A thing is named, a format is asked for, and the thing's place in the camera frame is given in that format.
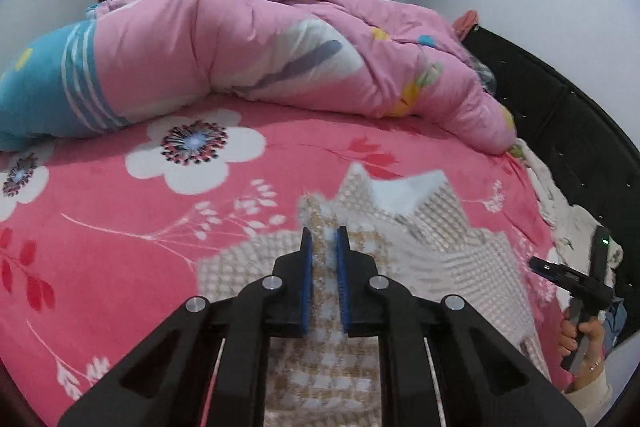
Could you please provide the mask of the person's right hand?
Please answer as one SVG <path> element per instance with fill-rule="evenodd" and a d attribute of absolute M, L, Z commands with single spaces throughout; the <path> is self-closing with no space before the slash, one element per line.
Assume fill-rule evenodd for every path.
<path fill-rule="evenodd" d="M 570 314 L 565 315 L 560 325 L 558 341 L 559 354 L 562 358 L 574 352 L 584 352 L 582 364 L 573 376 L 567 392 L 577 391 L 592 384 L 603 372 L 604 327 L 597 317 L 591 317 L 588 322 L 577 325 L 570 323 Z"/>

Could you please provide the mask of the cream sleeve forearm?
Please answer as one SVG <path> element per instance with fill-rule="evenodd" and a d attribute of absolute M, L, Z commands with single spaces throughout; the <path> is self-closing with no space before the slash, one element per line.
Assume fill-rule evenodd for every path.
<path fill-rule="evenodd" d="M 613 389 L 608 383 L 605 369 L 602 369 L 600 374 L 589 384 L 577 388 L 576 384 L 581 382 L 582 378 L 577 378 L 563 392 L 563 395 L 582 414 L 586 425 L 594 426 L 610 408 Z"/>

